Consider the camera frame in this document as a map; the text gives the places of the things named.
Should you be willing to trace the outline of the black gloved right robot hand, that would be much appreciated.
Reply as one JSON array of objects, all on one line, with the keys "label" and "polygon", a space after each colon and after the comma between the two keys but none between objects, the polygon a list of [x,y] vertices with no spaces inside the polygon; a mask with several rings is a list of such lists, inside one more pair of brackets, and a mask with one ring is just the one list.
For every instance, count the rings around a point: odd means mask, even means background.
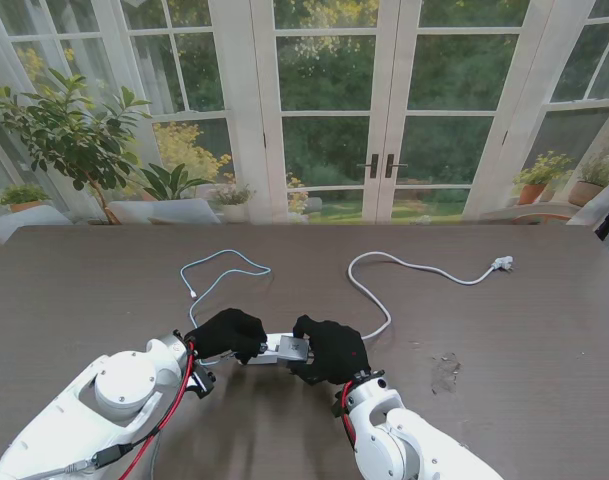
[{"label": "black gloved right robot hand", "polygon": [[302,315],[293,327],[293,336],[307,337],[313,353],[311,363],[289,365],[291,373],[309,385],[324,381],[341,385],[352,381],[356,374],[371,372],[361,335],[349,326]]}]

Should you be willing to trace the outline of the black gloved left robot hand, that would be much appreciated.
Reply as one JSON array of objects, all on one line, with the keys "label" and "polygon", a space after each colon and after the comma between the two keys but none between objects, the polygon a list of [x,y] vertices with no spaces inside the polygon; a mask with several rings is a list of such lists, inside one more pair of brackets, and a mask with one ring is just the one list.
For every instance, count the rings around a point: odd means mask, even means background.
[{"label": "black gloved left robot hand", "polygon": [[188,332],[184,341],[193,346],[200,360],[230,352],[246,365],[261,353],[267,335],[259,318],[228,308]]}]

